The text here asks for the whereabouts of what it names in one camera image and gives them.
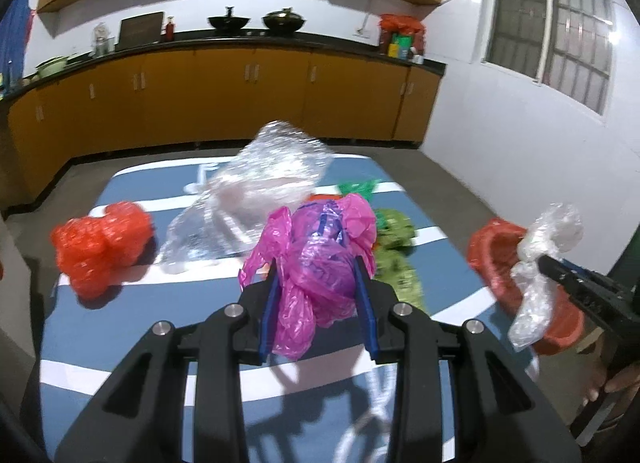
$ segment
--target countertop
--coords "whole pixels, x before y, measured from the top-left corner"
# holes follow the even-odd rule
[[[130,55],[138,55],[140,53],[159,52],[162,50],[180,50],[185,48],[212,48],[215,46],[282,46],[288,48],[303,48],[308,50],[323,50],[326,52],[350,53],[368,58],[389,62],[399,66],[414,66],[415,68],[423,68],[437,75],[444,75],[446,65],[434,60],[424,60],[424,64],[413,64],[407,60],[388,57],[378,53],[376,46],[355,42],[348,39],[339,39],[338,37],[320,36],[318,34],[305,34],[296,32],[290,37],[270,36],[267,30],[251,30],[242,31],[244,35],[237,37],[225,37],[216,34],[215,30],[195,30],[192,32],[176,32],[175,39],[172,42],[156,42],[138,46],[129,50],[120,50],[109,55],[90,58],[88,54],[78,56],[71,59],[63,71],[49,75],[44,79],[37,80],[31,84],[13,90],[4,96],[0,101],[0,105],[11,103],[21,97],[27,91],[41,87],[51,82],[55,82],[68,76],[74,72],[81,71],[85,68],[91,68],[97,64],[123,58]]]

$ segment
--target floor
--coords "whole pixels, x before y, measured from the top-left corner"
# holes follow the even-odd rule
[[[358,146],[333,149],[338,153],[364,154],[378,162],[442,228],[462,255],[466,254],[471,234],[494,216],[465,186],[420,151]],[[149,154],[73,166],[35,212],[13,215],[7,220],[18,249],[31,260],[31,266],[38,267],[38,291],[43,296],[49,295],[59,275],[48,238],[50,231],[69,218],[86,215],[115,172],[159,160],[227,156],[237,152],[237,149],[217,149]],[[574,350],[541,358],[538,383],[565,422],[575,416],[589,364],[588,356],[577,355]]]

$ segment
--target red basket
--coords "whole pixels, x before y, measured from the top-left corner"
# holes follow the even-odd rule
[[[511,279],[511,268],[518,262],[516,248],[526,229],[494,218],[469,241],[466,260],[491,288],[500,306],[515,316],[522,303],[522,293]],[[584,313],[569,302],[558,286],[554,318],[544,337],[533,344],[540,355],[555,355],[575,344],[584,330]]]

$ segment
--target silver bolt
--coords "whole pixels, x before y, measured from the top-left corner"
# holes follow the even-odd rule
[[[482,333],[484,331],[484,324],[477,319],[471,319],[466,323],[466,328],[471,333]]]
[[[406,317],[413,310],[414,309],[411,307],[411,304],[407,304],[406,302],[398,302],[394,305],[394,313],[401,317]]]
[[[156,335],[166,335],[171,331],[171,323],[165,320],[161,320],[160,322],[156,322],[154,324],[153,328],[151,328],[151,331]]]
[[[225,308],[225,315],[231,318],[235,318],[235,317],[239,317],[242,315],[242,312],[244,312],[244,308],[242,307],[242,305],[235,303],[235,304],[229,304],[226,308]]]

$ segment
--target striped tablecloth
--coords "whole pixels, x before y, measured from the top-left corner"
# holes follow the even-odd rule
[[[167,160],[116,173],[92,210],[137,201],[150,212],[156,244],[164,242],[172,219],[194,201],[207,172],[229,157]],[[316,192],[337,193],[337,184],[380,180],[374,208],[396,208],[418,230],[410,257],[433,318],[462,324],[478,317],[505,345],[510,321],[489,289],[404,189],[372,159],[336,154]],[[56,447],[91,395],[141,335],[156,321],[177,327],[203,321],[218,308],[236,302],[241,260],[193,263],[170,275],[154,266],[152,249],[143,254],[124,282],[89,309],[78,302],[68,279],[55,288],[56,306],[46,321],[40,363],[42,425],[47,452]],[[529,351],[514,355],[535,372]],[[191,430],[195,364],[185,396],[183,459],[192,461]],[[444,400],[444,461],[454,456],[449,377],[441,367]],[[252,462],[383,461],[392,417],[396,367],[376,367],[362,346],[355,318],[318,329],[314,344],[297,363],[272,355],[263,367],[241,367],[242,401]]]

